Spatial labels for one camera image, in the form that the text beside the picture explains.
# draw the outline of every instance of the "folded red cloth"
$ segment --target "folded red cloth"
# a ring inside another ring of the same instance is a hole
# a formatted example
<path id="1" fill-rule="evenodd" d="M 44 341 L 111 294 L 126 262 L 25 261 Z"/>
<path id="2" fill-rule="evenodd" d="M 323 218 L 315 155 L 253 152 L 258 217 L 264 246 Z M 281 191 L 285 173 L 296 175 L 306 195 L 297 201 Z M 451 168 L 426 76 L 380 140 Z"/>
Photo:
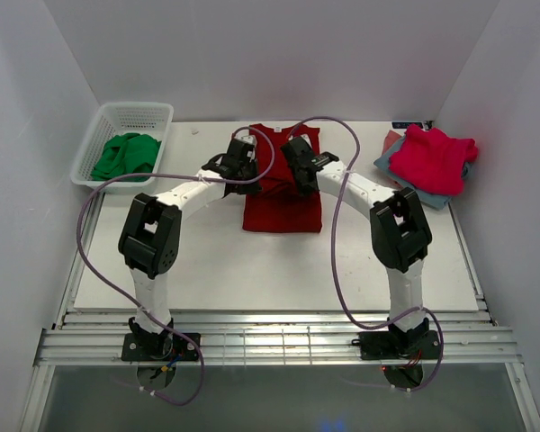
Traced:
<path id="1" fill-rule="evenodd" d="M 458 195 L 464 189 L 464 162 L 477 157 L 473 139 L 450 138 L 440 129 L 423 131 L 411 124 L 401 149 L 390 156 L 390 170 L 430 194 Z"/>
<path id="2" fill-rule="evenodd" d="M 286 143 L 292 128 L 276 131 L 263 124 L 253 124 L 272 141 L 275 161 L 272 169 L 260 180 L 262 192 L 246 196 L 242 228 L 256 232 L 320 232 L 322 229 L 322 204 L 320 193 L 300 196 L 292 173 L 280 147 Z M 318 135 L 320 128 L 302 125 L 294 136 L 306 134 L 314 151 L 320 153 Z M 270 148 L 260 134 L 256 136 L 256 157 L 260 171 L 270 163 Z"/>

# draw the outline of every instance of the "white table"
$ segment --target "white table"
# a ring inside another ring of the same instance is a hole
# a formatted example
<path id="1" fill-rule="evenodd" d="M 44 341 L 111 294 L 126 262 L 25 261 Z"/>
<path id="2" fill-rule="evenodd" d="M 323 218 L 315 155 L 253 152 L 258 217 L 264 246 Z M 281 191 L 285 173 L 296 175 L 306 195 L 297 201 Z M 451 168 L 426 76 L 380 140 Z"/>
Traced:
<path id="1" fill-rule="evenodd" d="M 251 123 L 175 123 L 160 172 L 192 175 L 211 156 L 225 151 L 230 134 Z M 286 127 L 293 121 L 264 121 Z M 392 128 L 387 121 L 352 121 L 362 143 L 355 171 L 384 185 L 390 183 L 372 165 Z M 333 122 L 320 127 L 320 148 L 348 161 L 352 138 Z M 157 181 L 156 193 L 176 185 Z M 329 233 L 335 199 L 322 195 L 320 234 L 261 234 L 241 228 L 244 197 L 231 195 L 198 211 L 182 227 L 178 259 L 169 272 L 168 306 L 200 311 L 339 311 L 329 260 Z M 89 256 L 94 265 L 129 293 L 133 283 L 118 238 L 131 196 L 106 195 Z M 436 311 L 476 311 L 473 286 L 449 210 L 425 207 L 433 234 L 423 273 L 424 303 Z M 390 308 L 386 272 L 372 251 L 368 221 L 343 207 L 338 221 L 338 272 L 346 302 L 355 311 Z M 82 311 L 131 309 L 132 305 L 85 270 L 74 307 Z"/>

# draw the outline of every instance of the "stack of folded clothes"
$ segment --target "stack of folded clothes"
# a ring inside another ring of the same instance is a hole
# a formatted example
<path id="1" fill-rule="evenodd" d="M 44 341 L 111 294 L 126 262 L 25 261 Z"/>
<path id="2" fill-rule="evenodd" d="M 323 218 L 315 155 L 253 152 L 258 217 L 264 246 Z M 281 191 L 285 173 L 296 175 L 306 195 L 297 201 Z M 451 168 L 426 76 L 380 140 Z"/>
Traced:
<path id="1" fill-rule="evenodd" d="M 450 138 L 440 129 L 426 131 L 411 124 L 403 137 L 389 132 L 384 152 L 374 164 L 400 186 L 414 189 L 423 203 L 440 210 L 462 193 L 477 157 L 473 139 Z"/>

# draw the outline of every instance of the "robotic arm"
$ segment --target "robotic arm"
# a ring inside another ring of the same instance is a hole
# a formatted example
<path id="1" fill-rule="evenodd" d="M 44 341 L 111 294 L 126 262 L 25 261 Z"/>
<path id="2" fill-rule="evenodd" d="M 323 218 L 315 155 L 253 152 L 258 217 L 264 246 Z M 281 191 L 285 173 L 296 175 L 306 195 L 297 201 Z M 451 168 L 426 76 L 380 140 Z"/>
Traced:
<path id="1" fill-rule="evenodd" d="M 211 159 L 198 176 L 234 180 L 254 178 L 257 175 L 254 147 L 253 136 L 233 139 L 228 152 Z M 304 137 L 291 139 L 282 147 L 282 152 L 300 194 L 321 191 L 338 197 L 347 168 L 336 156 L 328 152 L 316 155 Z M 258 184 L 188 182 L 156 196 L 142 193 L 134 199 L 119 250 L 132 273 L 136 297 L 147 311 L 164 324 L 173 325 L 167 307 L 167 271 L 176 260 L 182 220 L 227 194 L 255 194 L 259 190 Z M 374 253 L 388 273 L 390 319 L 412 307 L 421 307 L 421 272 L 432 236 L 414 191 L 407 188 L 395 192 L 352 173 L 346 183 L 344 202 L 371 223 Z M 362 358 L 393 358 L 392 353 L 418 351 L 420 341 L 428 341 L 428 335 L 431 340 L 436 340 L 436 335 L 432 335 L 435 332 L 428 330 L 425 315 L 420 310 L 391 324 L 390 338 L 382 343 L 380 335 L 383 332 L 374 332 L 377 335 L 374 341 L 370 332 L 361 333 Z M 172 345 L 180 342 L 173 340 L 141 311 L 130 319 L 129 325 L 133 339 L 151 359 L 164 358 Z M 122 359 L 136 360 L 125 358 L 124 352 Z"/>

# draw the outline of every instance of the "clothing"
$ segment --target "clothing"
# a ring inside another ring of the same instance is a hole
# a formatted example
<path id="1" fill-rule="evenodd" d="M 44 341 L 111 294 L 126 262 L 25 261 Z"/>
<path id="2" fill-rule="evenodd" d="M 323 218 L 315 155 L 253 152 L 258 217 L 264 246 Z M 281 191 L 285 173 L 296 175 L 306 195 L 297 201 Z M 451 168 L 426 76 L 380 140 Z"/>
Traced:
<path id="1" fill-rule="evenodd" d="M 390 170 L 430 194 L 458 195 L 464 189 L 464 163 L 477 157 L 473 139 L 450 138 L 440 129 L 424 131 L 411 124 L 400 150 L 390 156 Z"/>
<path id="2" fill-rule="evenodd" d="M 378 159 L 374 161 L 374 165 L 380 168 L 389 178 L 394 180 L 396 183 L 398 183 L 402 187 L 410 187 L 416 191 L 418 194 L 418 198 L 425 204 L 429 205 L 430 207 L 433 207 L 438 210 L 442 210 L 444 207 L 450 203 L 450 200 L 452 200 L 451 195 L 440 195 L 435 193 L 427 193 L 425 191 L 422 191 L 418 189 L 414 184 L 407 182 L 403 178 L 398 177 L 390 170 L 390 157 L 395 154 L 397 151 L 399 151 L 402 147 L 402 144 L 404 143 L 406 137 L 402 137 L 399 140 L 397 140 L 394 144 L 391 145 L 391 147 L 386 151 L 383 155 L 381 155 Z M 472 164 L 465 162 L 461 178 L 463 180 L 466 180 L 472 171 Z"/>
<path id="3" fill-rule="evenodd" d="M 288 133 L 292 128 L 276 131 L 263 124 L 253 124 L 251 127 L 265 133 L 272 141 L 275 161 L 272 169 L 262 179 L 262 192 L 246 196 L 244 221 L 242 228 L 246 231 L 257 232 L 320 232 L 322 229 L 322 204 L 320 193 L 310 196 L 300 196 L 296 190 L 292 173 L 280 147 L 286 143 Z M 258 171 L 266 169 L 270 163 L 270 148 L 266 140 L 258 133 L 256 136 L 256 157 Z M 319 128 L 302 125 L 294 136 L 308 135 L 316 154 L 320 153 Z"/>
<path id="4" fill-rule="evenodd" d="M 95 181 L 105 181 L 132 173 L 151 173 L 156 163 L 160 142 L 149 135 L 125 133 L 109 139 L 104 144 L 100 160 L 91 176 Z M 143 182 L 146 177 L 134 177 L 132 182 Z"/>

